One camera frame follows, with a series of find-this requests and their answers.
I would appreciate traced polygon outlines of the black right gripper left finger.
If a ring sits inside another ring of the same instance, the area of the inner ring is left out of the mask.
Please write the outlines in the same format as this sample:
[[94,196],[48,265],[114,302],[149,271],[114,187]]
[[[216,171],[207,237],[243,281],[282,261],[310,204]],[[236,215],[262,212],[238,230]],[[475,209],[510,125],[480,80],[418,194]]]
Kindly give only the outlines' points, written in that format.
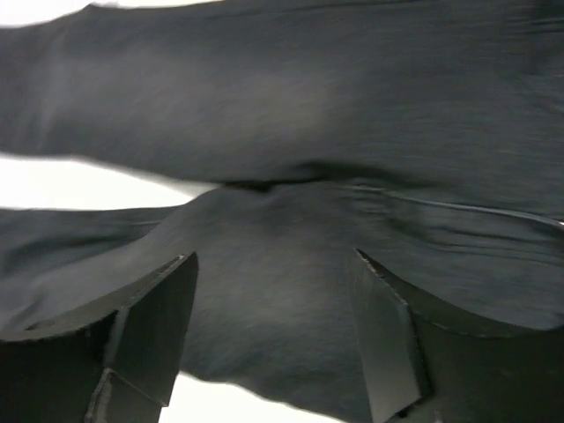
[[1,331],[3,422],[157,422],[179,372],[198,275],[178,256],[52,318]]

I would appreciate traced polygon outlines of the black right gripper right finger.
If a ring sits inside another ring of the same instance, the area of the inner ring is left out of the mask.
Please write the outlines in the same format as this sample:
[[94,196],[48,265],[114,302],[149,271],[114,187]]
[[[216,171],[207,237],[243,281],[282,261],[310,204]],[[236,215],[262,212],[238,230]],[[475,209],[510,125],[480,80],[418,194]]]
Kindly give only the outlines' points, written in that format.
[[373,421],[562,421],[562,328],[475,315],[363,252],[352,311]]

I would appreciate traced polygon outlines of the black denim trousers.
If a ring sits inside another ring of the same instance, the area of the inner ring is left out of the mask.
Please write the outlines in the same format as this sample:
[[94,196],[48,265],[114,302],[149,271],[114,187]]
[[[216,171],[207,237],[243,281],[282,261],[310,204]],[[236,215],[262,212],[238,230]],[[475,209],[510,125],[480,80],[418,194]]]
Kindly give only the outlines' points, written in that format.
[[3,211],[1,331],[194,254],[179,371],[375,422],[358,252],[475,315],[563,330],[560,1],[89,6],[5,28],[1,149],[211,185]]

